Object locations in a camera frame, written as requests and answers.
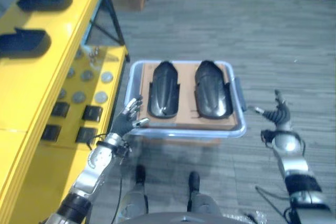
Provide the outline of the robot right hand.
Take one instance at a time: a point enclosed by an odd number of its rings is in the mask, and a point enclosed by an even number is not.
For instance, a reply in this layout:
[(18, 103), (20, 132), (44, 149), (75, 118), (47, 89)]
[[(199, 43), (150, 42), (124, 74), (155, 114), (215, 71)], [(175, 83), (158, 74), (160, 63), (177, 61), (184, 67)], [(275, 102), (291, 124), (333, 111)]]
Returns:
[(275, 101), (277, 102), (275, 110), (264, 110), (257, 106), (248, 106), (248, 109), (272, 122), (277, 130), (291, 131), (292, 124), (290, 110), (281, 91), (278, 89), (275, 89)]

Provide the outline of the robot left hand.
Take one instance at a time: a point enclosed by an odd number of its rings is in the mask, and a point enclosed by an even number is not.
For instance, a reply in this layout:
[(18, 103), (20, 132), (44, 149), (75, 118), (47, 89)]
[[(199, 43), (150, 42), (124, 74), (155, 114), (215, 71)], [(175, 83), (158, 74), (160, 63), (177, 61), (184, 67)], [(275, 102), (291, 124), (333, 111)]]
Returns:
[(112, 122), (110, 133), (117, 134), (120, 137), (128, 134), (135, 128), (139, 128), (149, 123), (149, 118), (137, 119), (137, 114), (140, 112), (140, 107), (143, 103), (141, 95), (132, 98), (122, 111), (117, 115)]

